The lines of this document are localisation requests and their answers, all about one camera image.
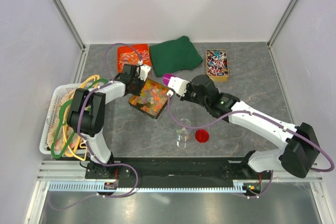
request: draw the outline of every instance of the white vent strip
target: white vent strip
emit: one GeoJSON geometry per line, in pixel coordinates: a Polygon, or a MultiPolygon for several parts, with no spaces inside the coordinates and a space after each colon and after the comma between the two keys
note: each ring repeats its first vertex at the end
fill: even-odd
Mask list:
{"type": "MultiPolygon", "coordinates": [[[[50,182],[50,191],[106,191],[104,182],[50,182]]],[[[131,188],[118,188],[118,192],[128,192],[131,188]]],[[[139,193],[245,193],[242,182],[234,182],[233,187],[213,188],[137,188],[139,193]]]]}

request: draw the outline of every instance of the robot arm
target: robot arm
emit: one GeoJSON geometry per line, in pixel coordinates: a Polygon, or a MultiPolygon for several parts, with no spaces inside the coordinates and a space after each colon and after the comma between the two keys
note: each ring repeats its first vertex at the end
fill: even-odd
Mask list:
{"type": "MultiPolygon", "coordinates": [[[[151,67],[125,64],[122,73],[107,87],[100,88],[88,101],[90,111],[84,111],[80,132],[87,138],[95,156],[105,164],[113,163],[113,155],[103,137],[105,105],[127,94],[140,95],[151,67]]],[[[80,111],[86,96],[92,89],[77,89],[67,117],[67,124],[77,133],[80,111]]]]}
{"type": "Polygon", "coordinates": [[[285,169],[294,176],[304,178],[315,162],[319,152],[311,145],[284,131],[284,129],[290,129],[319,145],[314,130],[310,125],[302,123],[300,126],[296,126],[258,112],[245,102],[240,101],[239,98],[219,92],[214,82],[207,75],[196,76],[189,82],[168,74],[164,76],[163,81],[176,92],[181,101],[197,103],[215,118],[233,111],[249,112],[231,114],[223,118],[223,120],[243,126],[278,147],[271,151],[251,151],[245,156],[246,166],[255,172],[261,173],[265,170],[285,169]],[[260,114],[266,120],[253,115],[253,113],[260,114]],[[270,121],[275,121],[285,128],[280,128],[270,121]]]}

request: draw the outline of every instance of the orange tray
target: orange tray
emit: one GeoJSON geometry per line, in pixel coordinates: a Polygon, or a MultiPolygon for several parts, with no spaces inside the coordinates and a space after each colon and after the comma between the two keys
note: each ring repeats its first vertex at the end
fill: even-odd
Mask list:
{"type": "MultiPolygon", "coordinates": [[[[149,46],[147,44],[136,44],[136,45],[131,45],[134,47],[139,53],[142,54],[142,61],[144,64],[148,66],[152,66],[151,64],[151,58],[149,55],[149,46]]],[[[125,63],[131,64],[131,65],[136,65],[138,64],[138,56],[137,54],[129,47],[118,47],[117,49],[117,69],[118,73],[121,73],[122,68],[125,63]]]]}

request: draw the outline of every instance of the black wire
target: black wire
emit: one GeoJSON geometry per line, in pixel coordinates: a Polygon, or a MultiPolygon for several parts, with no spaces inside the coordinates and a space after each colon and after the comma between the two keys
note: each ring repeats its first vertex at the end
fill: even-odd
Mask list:
{"type": "Polygon", "coordinates": [[[87,166],[85,166],[85,165],[82,165],[82,162],[81,162],[81,161],[79,161],[79,165],[80,165],[81,167],[85,168],[85,169],[87,169],[87,168],[88,168],[87,166]]]}

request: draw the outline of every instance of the gray floor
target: gray floor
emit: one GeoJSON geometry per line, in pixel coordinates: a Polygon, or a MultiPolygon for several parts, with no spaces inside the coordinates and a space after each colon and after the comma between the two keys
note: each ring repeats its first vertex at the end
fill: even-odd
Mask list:
{"type": "MultiPolygon", "coordinates": [[[[260,199],[221,193],[137,193],[127,198],[90,198],[66,211],[46,207],[46,222],[98,224],[319,224],[309,184],[272,184],[260,199]]],[[[55,207],[65,207],[92,193],[49,192],[55,207]]]]}
{"type": "MultiPolygon", "coordinates": [[[[206,49],[226,49],[230,77],[227,82],[217,82],[221,92],[239,97],[253,108],[282,121],[289,122],[284,97],[281,93],[275,69],[265,42],[241,43],[196,43],[199,54],[204,58],[206,49]]],[[[104,53],[109,45],[91,45],[82,80],[92,74],[107,77],[104,53]]],[[[117,73],[116,48],[108,54],[108,64],[117,73]]],[[[205,74],[205,62],[193,71],[182,70],[175,75],[191,80],[205,74]]],[[[162,83],[161,78],[151,79],[162,83]]],[[[117,157],[153,156],[245,156],[248,151],[264,151],[274,148],[273,144],[253,132],[237,125],[219,122],[207,128],[209,141],[200,144],[193,136],[185,149],[176,145],[178,126],[167,110],[154,121],[128,104],[130,96],[115,100],[107,105],[103,134],[107,145],[117,157]]],[[[192,119],[193,125],[204,125],[213,118],[196,104],[181,102],[173,98],[172,111],[178,118],[192,119]]]]}

